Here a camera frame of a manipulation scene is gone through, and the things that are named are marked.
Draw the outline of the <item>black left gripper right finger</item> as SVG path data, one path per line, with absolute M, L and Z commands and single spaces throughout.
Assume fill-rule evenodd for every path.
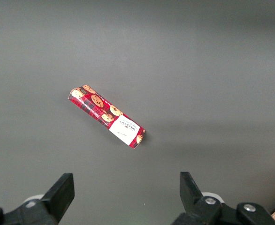
M 204 196 L 189 172 L 180 173 L 180 198 L 185 213 L 174 225 L 275 225 L 271 214 L 262 206 L 242 202 L 231 208 L 213 196 Z

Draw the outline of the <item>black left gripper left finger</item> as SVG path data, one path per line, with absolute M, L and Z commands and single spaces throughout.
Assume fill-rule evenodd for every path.
M 4 215 L 5 225 L 57 225 L 75 196 L 72 173 L 64 173 L 41 199 L 25 201 Z

